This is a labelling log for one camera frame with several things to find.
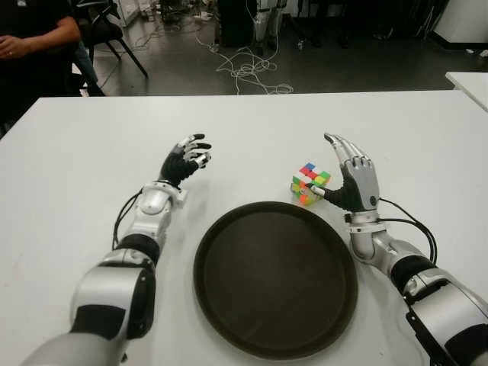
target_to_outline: white cabinet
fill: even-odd
[[[121,25],[126,27],[139,14],[139,3],[137,0],[115,0],[119,7]]]

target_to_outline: robot fingertip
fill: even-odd
[[[327,141],[329,141],[330,143],[333,143],[333,142],[334,142],[334,140],[333,140],[333,139],[332,139],[332,137],[331,137],[331,136],[332,136],[332,134],[325,132],[325,133],[323,134],[323,136],[324,136],[324,138],[325,138]]]

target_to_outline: man's hand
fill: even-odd
[[[21,59],[31,52],[31,45],[26,38],[13,36],[0,37],[0,59]]]
[[[51,50],[54,47],[78,42],[79,39],[80,33],[75,19],[65,17],[57,21],[56,29],[41,36],[0,37],[0,59],[20,59],[29,53]]]

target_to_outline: wire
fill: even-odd
[[[398,208],[401,210],[405,215],[407,215],[412,221],[410,220],[404,220],[404,219],[379,219],[379,221],[392,221],[392,222],[399,222],[399,223],[409,223],[413,226],[415,226],[417,229],[422,231],[424,235],[427,237],[427,240],[429,241],[429,248],[430,248],[430,256],[429,259],[430,261],[435,265],[437,262],[437,242],[435,241],[435,237],[432,234],[432,232],[425,226],[423,223],[418,221],[415,217],[413,217],[410,213],[408,213],[405,209],[403,209],[399,204],[396,204],[395,202],[389,201],[384,198],[380,198],[380,201],[387,202],[388,204],[392,204],[394,207]]]
[[[143,190],[141,189],[137,193],[135,193],[134,196],[129,198],[127,202],[122,206],[122,208],[119,211],[119,214],[117,215],[117,219],[115,220],[114,224],[114,233],[112,236],[112,250],[115,250],[115,247],[119,243],[119,238],[118,238],[118,232],[119,232],[119,225],[122,222],[122,220],[125,218],[125,216],[129,213],[129,211],[132,209],[134,204],[137,201],[137,198],[143,193]]]
[[[254,17],[252,16],[251,12],[249,11],[249,8],[247,6],[247,0],[246,0],[246,8],[249,13],[249,16],[252,19],[253,24],[255,24]],[[278,84],[278,85],[266,85],[264,84],[261,79],[259,78],[258,74],[261,72],[266,72],[266,71],[276,71],[278,69],[278,65],[276,63],[272,63],[271,59],[273,59],[277,54],[278,54],[278,26],[279,22],[276,22],[276,49],[274,50],[274,53],[271,57],[267,59],[263,59],[260,56],[256,56],[249,47],[242,47],[239,48],[236,53],[231,56],[227,57],[224,56],[222,53],[219,53],[217,50],[217,45],[215,44],[206,44],[203,43],[200,38],[198,37],[197,31],[195,31],[195,38],[197,42],[201,46],[205,46],[208,48],[208,50],[220,57],[222,57],[225,61],[221,63],[217,68],[216,72],[222,72],[222,71],[227,71],[229,75],[234,78],[234,81],[236,83],[236,93],[237,95],[240,95],[240,87],[238,81],[241,82],[247,82],[252,85],[257,85],[260,88],[263,89],[263,91],[268,94],[268,95],[276,95],[276,94],[290,94],[293,93],[294,89],[288,84]],[[239,56],[250,56],[251,57],[251,62],[250,63],[242,63],[239,65],[238,68],[234,66],[233,60],[236,57]]]

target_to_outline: white table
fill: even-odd
[[[222,340],[194,297],[192,264],[210,225],[253,201],[294,202],[291,176],[306,162],[339,165],[324,131],[374,159],[381,194],[436,235],[439,264],[482,297],[486,287],[486,113],[461,91],[38,101],[0,142],[0,364],[15,365],[69,329],[79,279],[110,248],[123,202],[155,178],[172,145],[204,131],[213,160],[185,181],[158,264],[156,320],[126,365],[269,365]],[[311,207],[348,240],[341,212]],[[382,205],[384,217],[398,217]],[[391,234],[426,252],[421,233]],[[357,265],[355,315],[341,338],[296,365],[426,364],[406,307],[372,268]]]
[[[488,72],[448,72],[445,77],[488,112]]]

